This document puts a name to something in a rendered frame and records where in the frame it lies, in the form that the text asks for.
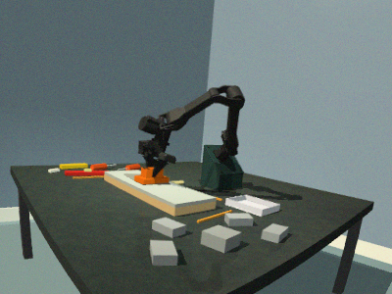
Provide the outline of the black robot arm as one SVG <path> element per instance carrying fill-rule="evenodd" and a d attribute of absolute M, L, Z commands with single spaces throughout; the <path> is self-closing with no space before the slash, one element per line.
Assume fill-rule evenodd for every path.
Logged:
<path fill-rule="evenodd" d="M 221 94 L 225 93 L 226 97 Z M 222 131 L 221 139 L 222 146 L 218 150 L 213 150 L 219 162 L 228 161 L 228 156 L 236 156 L 238 154 L 238 136 L 237 136 L 237 123 L 239 111 L 243 108 L 245 97 L 241 92 L 239 86 L 224 85 L 219 87 L 212 87 L 208 92 L 186 104 L 183 107 L 174 108 L 168 112 L 159 114 L 156 119 L 154 117 L 143 117 L 138 125 L 140 130 L 155 134 L 169 140 L 171 132 L 177 131 L 186 125 L 187 121 L 198 114 L 205 108 L 213 104 L 222 104 L 228 109 L 227 128 Z M 165 123 L 164 119 L 167 120 Z M 152 140 L 139 140 L 138 149 L 143 151 L 158 150 L 158 139 Z"/>

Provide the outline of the yellow rectangular bar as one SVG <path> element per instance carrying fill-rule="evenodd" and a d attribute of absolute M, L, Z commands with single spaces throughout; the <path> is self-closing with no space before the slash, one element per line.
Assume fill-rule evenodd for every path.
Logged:
<path fill-rule="evenodd" d="M 62 164 L 60 165 L 61 170 L 66 170 L 66 169 L 76 169 L 76 168 L 87 168 L 87 164 Z"/>

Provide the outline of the white shallow rectangular tray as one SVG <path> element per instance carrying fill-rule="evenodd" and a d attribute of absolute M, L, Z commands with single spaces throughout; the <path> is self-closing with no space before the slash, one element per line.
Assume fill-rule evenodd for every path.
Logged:
<path fill-rule="evenodd" d="M 225 205 L 231 206 L 244 212 L 252 213 L 256 216 L 264 216 L 278 212 L 280 205 L 265 201 L 257 197 L 242 195 L 225 199 Z"/>

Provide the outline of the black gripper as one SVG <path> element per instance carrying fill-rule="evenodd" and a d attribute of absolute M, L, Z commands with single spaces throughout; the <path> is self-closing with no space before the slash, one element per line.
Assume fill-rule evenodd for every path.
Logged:
<path fill-rule="evenodd" d="M 153 152 L 153 150 L 138 150 L 138 154 L 144 155 L 142 157 L 146 161 L 146 168 L 154 168 L 152 176 L 154 178 L 158 175 L 158 173 L 163 167 L 168 165 L 168 162 L 175 164 L 176 161 L 175 156 L 165 153 L 167 145 L 170 146 L 168 140 L 159 136 L 154 136 L 154 141 L 156 139 L 158 139 L 159 141 L 157 152 Z M 153 159 L 154 157 L 157 158 L 157 160 Z"/>

